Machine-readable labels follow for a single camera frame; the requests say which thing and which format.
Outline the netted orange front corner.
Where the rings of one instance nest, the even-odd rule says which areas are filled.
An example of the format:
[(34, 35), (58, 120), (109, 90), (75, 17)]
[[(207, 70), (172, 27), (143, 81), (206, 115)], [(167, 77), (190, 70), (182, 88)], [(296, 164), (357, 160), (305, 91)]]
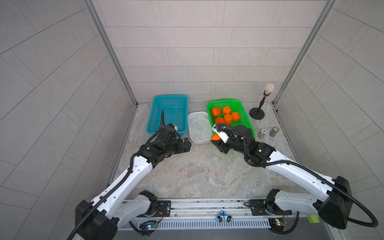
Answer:
[(238, 112), (232, 112), (231, 116), (232, 116), (234, 122), (238, 122), (241, 119), (241, 116)]

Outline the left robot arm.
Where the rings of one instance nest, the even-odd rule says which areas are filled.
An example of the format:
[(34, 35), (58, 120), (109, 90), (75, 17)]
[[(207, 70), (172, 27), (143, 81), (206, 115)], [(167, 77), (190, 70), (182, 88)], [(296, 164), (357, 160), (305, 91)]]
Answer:
[(191, 145), (187, 138), (181, 138), (174, 124), (165, 124), (165, 111), (162, 110), (158, 130), (131, 156), (129, 167), (92, 201), (83, 200), (78, 204), (75, 227), (68, 239), (111, 240), (121, 226), (135, 217), (152, 215), (158, 198), (151, 192), (143, 191), (126, 204), (123, 200), (160, 162), (189, 152)]

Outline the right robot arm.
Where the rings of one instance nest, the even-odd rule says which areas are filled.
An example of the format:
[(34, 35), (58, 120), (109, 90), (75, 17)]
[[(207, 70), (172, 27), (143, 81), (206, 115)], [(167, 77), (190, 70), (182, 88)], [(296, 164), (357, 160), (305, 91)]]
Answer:
[(289, 159), (274, 147), (257, 142), (252, 130), (243, 125), (215, 124), (212, 129), (219, 136), (219, 140), (212, 142), (220, 152), (239, 152), (251, 167), (274, 171), (310, 193), (272, 190), (270, 200), (274, 208), (314, 214), (330, 226), (342, 230), (349, 222), (369, 228), (379, 225), (375, 215), (352, 196), (350, 184), (345, 178), (322, 175)]

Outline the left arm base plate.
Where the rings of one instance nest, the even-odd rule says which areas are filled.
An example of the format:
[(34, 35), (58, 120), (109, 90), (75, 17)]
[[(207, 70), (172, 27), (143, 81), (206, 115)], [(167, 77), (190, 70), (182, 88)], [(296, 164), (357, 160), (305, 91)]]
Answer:
[(146, 218), (169, 217), (171, 214), (171, 201), (157, 201), (155, 211), (152, 214), (143, 214)]

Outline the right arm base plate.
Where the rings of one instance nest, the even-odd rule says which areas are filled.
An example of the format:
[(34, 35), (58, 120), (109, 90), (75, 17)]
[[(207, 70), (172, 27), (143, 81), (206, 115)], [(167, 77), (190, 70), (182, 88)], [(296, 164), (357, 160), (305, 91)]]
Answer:
[(283, 216), (292, 215), (292, 211), (283, 211), (275, 203), (266, 202), (264, 199), (249, 200), (244, 205), (251, 209), (252, 216)]

